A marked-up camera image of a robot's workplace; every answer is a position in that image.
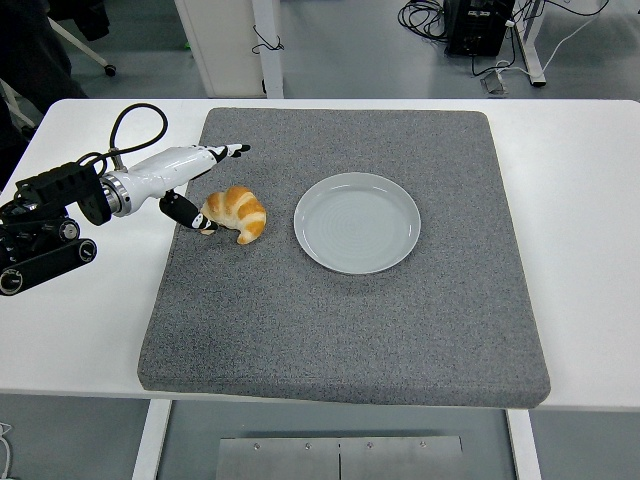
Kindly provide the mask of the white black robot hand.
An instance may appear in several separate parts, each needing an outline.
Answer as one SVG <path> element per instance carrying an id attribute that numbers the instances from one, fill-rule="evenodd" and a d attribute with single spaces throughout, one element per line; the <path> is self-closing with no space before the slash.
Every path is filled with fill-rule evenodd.
<path id="1" fill-rule="evenodd" d="M 159 201 L 161 212 L 177 224 L 193 230 L 215 231 L 218 225 L 175 189 L 209 172 L 224 159 L 238 158 L 249 150 L 247 144 L 171 147 L 126 172 L 114 171 L 103 177 L 104 183 L 113 186 L 118 200 L 112 213 L 127 216 L 147 199 L 154 198 Z"/>

